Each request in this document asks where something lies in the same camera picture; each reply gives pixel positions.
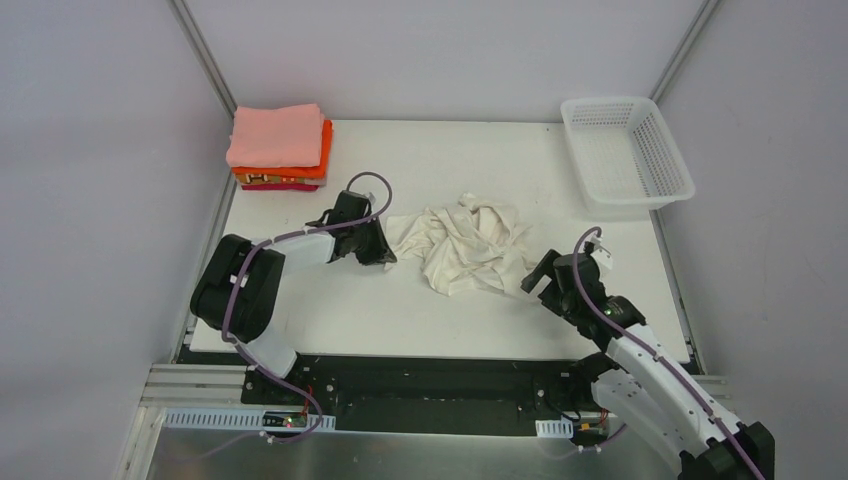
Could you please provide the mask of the cream white t shirt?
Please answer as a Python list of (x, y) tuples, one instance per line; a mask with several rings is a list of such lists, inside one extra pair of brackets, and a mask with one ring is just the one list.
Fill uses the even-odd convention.
[(518, 209), (471, 193), (452, 205), (388, 217), (384, 233), (395, 257), (419, 259), (429, 287), (444, 296), (475, 290), (519, 298), (521, 281), (537, 265), (532, 226)]

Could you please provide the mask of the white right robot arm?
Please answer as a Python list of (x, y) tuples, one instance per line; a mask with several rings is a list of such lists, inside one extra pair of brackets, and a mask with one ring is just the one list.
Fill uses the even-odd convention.
[(619, 417), (680, 479), (774, 478), (771, 432), (723, 406), (669, 356), (632, 302), (607, 294), (597, 252), (550, 250), (521, 282), (529, 293), (547, 279), (542, 306), (599, 349), (569, 373), (572, 404)]

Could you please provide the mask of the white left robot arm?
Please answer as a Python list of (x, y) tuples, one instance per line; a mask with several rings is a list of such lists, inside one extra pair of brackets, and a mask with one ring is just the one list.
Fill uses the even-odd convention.
[(301, 229), (250, 240), (228, 234), (217, 244), (193, 291), (190, 312), (268, 375), (266, 389), (281, 404), (297, 402), (305, 378), (295, 349), (273, 331), (281, 280), (349, 254), (363, 266), (395, 263), (369, 197), (344, 190), (332, 208)]

